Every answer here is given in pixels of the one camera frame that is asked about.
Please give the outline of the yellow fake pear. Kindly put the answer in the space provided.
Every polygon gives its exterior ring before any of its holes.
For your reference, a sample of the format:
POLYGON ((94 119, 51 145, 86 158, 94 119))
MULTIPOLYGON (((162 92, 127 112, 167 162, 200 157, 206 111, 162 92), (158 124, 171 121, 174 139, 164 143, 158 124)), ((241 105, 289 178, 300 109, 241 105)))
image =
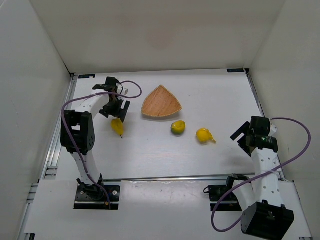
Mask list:
POLYGON ((111 128, 121 137, 123 138, 124 127, 123 123, 119 118, 115 118, 111 120, 111 128))

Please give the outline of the yellow fake lemon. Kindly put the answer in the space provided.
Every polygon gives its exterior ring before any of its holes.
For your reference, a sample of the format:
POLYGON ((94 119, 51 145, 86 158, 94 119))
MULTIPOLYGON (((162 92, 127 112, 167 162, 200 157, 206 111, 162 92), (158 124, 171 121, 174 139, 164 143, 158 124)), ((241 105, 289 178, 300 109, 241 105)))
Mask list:
POLYGON ((196 139, 200 144, 206 144, 208 142, 212 142, 216 144, 216 140, 214 139, 213 135, 207 128, 200 128, 197 130, 196 139))

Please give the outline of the green yellow fake citrus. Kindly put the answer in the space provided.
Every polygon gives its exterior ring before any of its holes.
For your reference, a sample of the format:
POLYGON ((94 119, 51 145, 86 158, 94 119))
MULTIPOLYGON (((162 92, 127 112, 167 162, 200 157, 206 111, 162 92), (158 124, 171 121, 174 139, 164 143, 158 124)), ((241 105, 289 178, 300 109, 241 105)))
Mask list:
POLYGON ((185 129, 186 123, 183 120, 173 122, 170 127, 171 133, 177 136, 182 135, 185 132, 185 129))

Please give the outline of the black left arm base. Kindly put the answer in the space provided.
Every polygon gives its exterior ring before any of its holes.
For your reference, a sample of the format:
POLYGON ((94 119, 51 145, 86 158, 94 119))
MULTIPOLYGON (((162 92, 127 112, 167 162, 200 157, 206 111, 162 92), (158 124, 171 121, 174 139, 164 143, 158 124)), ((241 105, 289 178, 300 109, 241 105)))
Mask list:
POLYGON ((75 210, 118 210, 120 202, 120 185, 105 185, 105 191, 108 193, 108 198, 105 192, 97 186, 89 189, 86 185, 78 185, 73 208, 75 210))

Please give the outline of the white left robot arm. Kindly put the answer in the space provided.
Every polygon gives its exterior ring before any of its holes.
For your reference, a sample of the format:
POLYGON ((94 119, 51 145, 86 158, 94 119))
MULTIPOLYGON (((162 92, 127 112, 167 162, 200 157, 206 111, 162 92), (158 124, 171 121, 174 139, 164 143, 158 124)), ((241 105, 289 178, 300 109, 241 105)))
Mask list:
POLYGON ((80 99, 79 106, 63 109, 60 143, 74 158, 80 172, 77 182, 87 195, 100 198, 105 194, 102 190, 103 177, 92 153, 96 140, 94 118, 97 114, 114 117, 112 123, 123 135, 123 123, 130 106, 130 102, 124 100, 127 94, 128 90, 118 79, 108 76, 104 84, 96 84, 92 88, 91 97, 80 99))

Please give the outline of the woven wicker fruit bowl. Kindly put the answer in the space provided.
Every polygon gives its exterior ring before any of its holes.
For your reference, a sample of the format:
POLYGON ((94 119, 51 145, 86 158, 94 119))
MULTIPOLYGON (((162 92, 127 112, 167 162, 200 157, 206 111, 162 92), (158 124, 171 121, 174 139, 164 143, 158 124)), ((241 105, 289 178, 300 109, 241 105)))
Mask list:
POLYGON ((141 113, 148 117, 164 118, 182 110, 178 99, 163 85, 155 88, 144 100, 141 113))

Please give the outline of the blue left corner label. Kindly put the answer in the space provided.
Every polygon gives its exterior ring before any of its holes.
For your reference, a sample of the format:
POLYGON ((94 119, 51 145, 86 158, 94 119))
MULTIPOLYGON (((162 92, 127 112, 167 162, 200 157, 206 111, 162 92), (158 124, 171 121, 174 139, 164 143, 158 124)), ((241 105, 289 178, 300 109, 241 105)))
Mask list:
POLYGON ((78 79, 91 79, 91 78, 95 78, 96 75, 95 74, 80 74, 78 76, 78 79))

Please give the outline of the blue corner label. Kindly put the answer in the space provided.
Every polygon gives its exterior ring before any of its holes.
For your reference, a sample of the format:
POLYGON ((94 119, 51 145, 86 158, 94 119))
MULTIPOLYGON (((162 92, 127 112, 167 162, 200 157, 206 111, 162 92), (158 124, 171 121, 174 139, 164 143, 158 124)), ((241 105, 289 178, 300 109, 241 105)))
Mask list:
POLYGON ((245 70, 243 68, 228 68, 228 73, 244 73, 245 70))
POLYGON ((96 75, 95 74, 80 74, 78 76, 78 79, 91 79, 91 78, 95 78, 96 75))

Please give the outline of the blue right corner label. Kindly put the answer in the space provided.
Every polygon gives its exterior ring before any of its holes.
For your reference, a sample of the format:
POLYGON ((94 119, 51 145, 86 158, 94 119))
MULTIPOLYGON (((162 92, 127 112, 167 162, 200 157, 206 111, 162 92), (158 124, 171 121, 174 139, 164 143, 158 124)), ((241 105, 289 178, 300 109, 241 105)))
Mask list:
POLYGON ((228 68, 228 73, 244 73, 245 70, 243 68, 228 68))

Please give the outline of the white front cover board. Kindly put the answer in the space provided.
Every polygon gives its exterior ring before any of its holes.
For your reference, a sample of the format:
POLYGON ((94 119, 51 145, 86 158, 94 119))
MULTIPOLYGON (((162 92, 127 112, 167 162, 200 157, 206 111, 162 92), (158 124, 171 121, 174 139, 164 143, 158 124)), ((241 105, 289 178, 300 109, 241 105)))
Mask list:
POLYGON ((74 209, 77 184, 39 183, 25 232, 37 240, 248 240, 239 211, 212 214, 205 181, 123 181, 117 210, 74 209))

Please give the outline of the aluminium front frame rail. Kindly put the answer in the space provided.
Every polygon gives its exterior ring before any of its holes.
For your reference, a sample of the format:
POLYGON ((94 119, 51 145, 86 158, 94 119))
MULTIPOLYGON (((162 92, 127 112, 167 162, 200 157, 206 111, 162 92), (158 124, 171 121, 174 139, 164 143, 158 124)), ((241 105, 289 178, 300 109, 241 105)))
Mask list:
POLYGON ((109 178, 106 182, 121 181, 222 181, 226 180, 232 174, 214 174, 214 175, 189 175, 189 176, 165 176, 165 177, 130 177, 130 178, 109 178))

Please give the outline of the aluminium left frame rail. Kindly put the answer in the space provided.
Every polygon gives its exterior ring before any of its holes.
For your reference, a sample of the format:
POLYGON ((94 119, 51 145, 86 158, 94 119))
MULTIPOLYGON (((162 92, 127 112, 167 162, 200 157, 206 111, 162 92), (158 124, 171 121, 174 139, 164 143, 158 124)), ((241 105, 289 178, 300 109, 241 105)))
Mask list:
POLYGON ((60 134, 61 134, 61 115, 59 115, 57 123, 54 128, 53 135, 49 142, 49 147, 47 154, 44 159, 43 168, 40 171, 40 175, 35 183, 32 183, 27 195, 25 207, 22 213, 22 218, 20 221, 19 232, 17 240, 34 240, 35 233, 25 233, 25 228, 28 222, 30 212, 32 210, 32 204, 36 196, 39 182, 41 180, 55 180, 58 173, 58 165, 60 160, 61 153, 61 143, 60 143, 60 134))

